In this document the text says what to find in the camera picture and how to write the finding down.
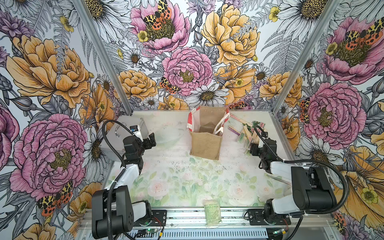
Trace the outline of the purple folding fan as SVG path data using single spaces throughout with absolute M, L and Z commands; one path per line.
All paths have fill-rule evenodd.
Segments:
M 234 127 L 232 127 L 232 126 L 228 126 L 228 129 L 229 129 L 232 133 L 236 134 L 237 136 L 240 136 L 240 135 L 241 135 L 241 132 L 237 131 L 237 130 L 236 130 Z

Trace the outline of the burlap tote bag red front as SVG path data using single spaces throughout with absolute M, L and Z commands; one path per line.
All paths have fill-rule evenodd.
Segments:
M 224 125 L 230 117 L 228 108 L 199 106 L 188 116 L 187 128 L 192 138 L 190 154 L 217 161 L 220 156 Z

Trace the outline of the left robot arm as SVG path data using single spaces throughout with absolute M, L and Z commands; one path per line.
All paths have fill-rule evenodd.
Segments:
M 106 134 L 108 123 L 125 129 L 130 135 L 123 139 L 125 152 L 120 154 Z M 139 177 L 143 168 L 143 155 L 157 145 L 155 134 L 146 139 L 137 137 L 131 129 L 115 120 L 107 120 L 102 126 L 103 138 L 121 163 L 120 172 L 106 188 L 92 196 L 92 236 L 94 239 L 115 240 L 121 234 L 130 232 L 137 221 L 150 221 L 151 205 L 148 201 L 131 201 L 129 187 Z

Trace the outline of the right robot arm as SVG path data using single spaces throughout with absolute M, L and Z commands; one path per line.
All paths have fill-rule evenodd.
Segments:
M 286 161 L 277 154 L 277 142 L 268 133 L 256 127 L 260 138 L 258 144 L 251 144 L 250 153 L 260 158 L 259 168 L 270 175 L 282 178 L 291 185 L 292 192 L 279 199 L 266 201 L 263 218 L 268 224 L 275 219 L 298 214 L 324 214 L 337 206 L 325 170 L 319 166 L 302 167 L 294 161 Z

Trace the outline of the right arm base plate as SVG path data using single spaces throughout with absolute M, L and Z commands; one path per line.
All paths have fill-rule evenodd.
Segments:
M 245 213 L 244 219 L 249 221 L 251 226 L 289 226 L 291 224 L 290 216 L 277 215 L 275 213 L 268 214 L 262 209 L 248 209 Z

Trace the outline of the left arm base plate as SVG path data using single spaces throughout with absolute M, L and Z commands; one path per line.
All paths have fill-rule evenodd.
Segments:
M 167 210 L 152 210 L 150 218 L 142 218 L 135 222 L 135 227 L 164 227 L 167 223 Z

